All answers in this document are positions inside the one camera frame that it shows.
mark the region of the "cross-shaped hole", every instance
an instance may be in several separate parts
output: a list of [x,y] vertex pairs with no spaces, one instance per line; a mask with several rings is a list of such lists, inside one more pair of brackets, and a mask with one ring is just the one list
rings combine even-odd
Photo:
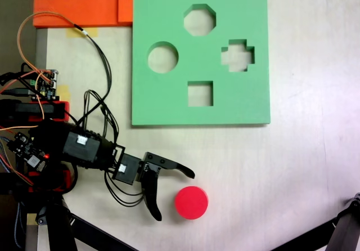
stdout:
[[246,40],[229,40],[229,46],[221,48],[221,64],[228,65],[230,72],[247,71],[254,63],[254,48],[246,46]]

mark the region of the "black metal bracket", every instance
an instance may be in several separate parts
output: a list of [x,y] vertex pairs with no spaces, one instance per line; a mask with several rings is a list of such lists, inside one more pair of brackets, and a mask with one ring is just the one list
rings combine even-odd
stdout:
[[336,218],[272,251],[355,251],[360,236],[360,193],[350,199]]

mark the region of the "tabletop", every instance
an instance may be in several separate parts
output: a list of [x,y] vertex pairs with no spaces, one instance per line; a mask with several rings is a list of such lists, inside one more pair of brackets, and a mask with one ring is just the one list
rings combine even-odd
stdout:
[[[98,28],[94,39],[113,73],[106,103],[120,125],[118,143],[134,156],[150,151],[175,160],[196,178],[160,173],[157,222],[144,203],[119,205],[102,172],[79,169],[65,195],[70,210],[139,250],[268,251],[335,217],[360,188],[359,6],[360,0],[268,0],[272,120],[263,126],[132,127],[132,30]],[[48,30],[46,50],[46,67],[60,72],[79,118],[83,93],[106,91],[101,60],[86,39],[67,38],[65,29]],[[102,122],[97,111],[88,128],[101,132]],[[176,193],[189,185],[209,197],[194,221],[174,209]]]

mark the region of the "red puck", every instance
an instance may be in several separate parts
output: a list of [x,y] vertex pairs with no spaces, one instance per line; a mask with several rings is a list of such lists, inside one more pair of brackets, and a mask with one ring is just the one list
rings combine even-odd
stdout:
[[179,191],[175,207],[185,219],[198,219],[208,208],[209,200],[205,191],[197,186],[188,186]]

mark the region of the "black cable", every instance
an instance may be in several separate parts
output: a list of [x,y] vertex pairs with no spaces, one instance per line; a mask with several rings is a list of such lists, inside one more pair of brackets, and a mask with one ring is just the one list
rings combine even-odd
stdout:
[[128,195],[128,196],[140,196],[140,195],[142,195],[142,192],[141,192],[141,193],[138,193],[138,194],[126,193],[125,191],[123,191],[122,189],[120,189],[120,187],[117,186],[117,185],[114,183],[113,179],[111,179],[111,177],[110,177],[110,175],[109,175],[108,172],[106,172],[106,174],[107,174],[107,176],[109,177],[109,179],[110,179],[110,181],[112,182],[112,184],[113,184],[120,192],[124,193],[125,195]]
[[121,198],[119,198],[115,191],[113,189],[111,189],[111,186],[109,185],[108,181],[107,181],[107,177],[106,177],[106,172],[104,172],[104,180],[105,180],[105,184],[106,184],[106,187],[107,189],[109,190],[111,196],[116,200],[116,202],[118,202],[120,205],[124,206],[124,207],[127,207],[127,208],[131,208],[131,207],[135,207],[137,205],[139,205],[142,200],[143,200],[143,196],[141,198],[139,198],[138,200],[136,201],[133,201],[133,202],[126,202],[124,200],[122,200]]
[[[79,27],[78,25],[74,25],[76,28],[78,28],[79,30],[83,31],[83,29],[81,27]],[[78,124],[77,126],[80,126],[81,123],[83,123],[86,119],[86,117],[88,115],[90,115],[93,111],[95,111],[103,102],[104,100],[106,99],[106,97],[109,95],[110,93],[110,89],[111,89],[111,85],[112,85],[112,82],[113,82],[113,76],[112,76],[112,73],[111,73],[111,67],[110,67],[110,64],[109,64],[109,61],[107,60],[104,52],[101,50],[101,48],[97,45],[97,43],[89,36],[89,35],[86,35],[89,40],[93,43],[93,45],[95,46],[96,50],[98,51],[99,55],[100,55],[100,58],[102,60],[102,63],[104,65],[104,68],[105,68],[105,72],[106,72],[106,78],[107,78],[107,91],[104,95],[104,97],[102,97],[99,102],[93,107],[90,109],[90,111],[87,111],[78,121]]]
[[107,127],[107,122],[112,126],[113,130],[114,130],[114,141],[116,142],[118,140],[119,137],[119,125],[118,122],[116,121],[114,115],[112,114],[112,112],[110,111],[109,107],[101,100],[100,95],[93,90],[87,90],[84,94],[84,104],[88,105],[89,104],[89,96],[93,96],[102,106],[101,106],[101,111],[104,115],[104,125],[106,125]]

